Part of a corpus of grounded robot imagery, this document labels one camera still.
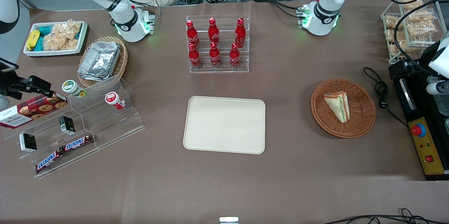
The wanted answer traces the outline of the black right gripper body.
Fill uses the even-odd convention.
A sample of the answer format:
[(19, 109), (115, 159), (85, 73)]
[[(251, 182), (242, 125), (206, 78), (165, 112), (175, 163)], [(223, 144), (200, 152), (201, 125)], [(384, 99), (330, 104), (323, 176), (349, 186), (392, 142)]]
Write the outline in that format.
[(6, 97), (6, 90), (13, 88), (14, 84), (21, 83), (21, 80), (16, 72), (0, 72), (0, 94)]

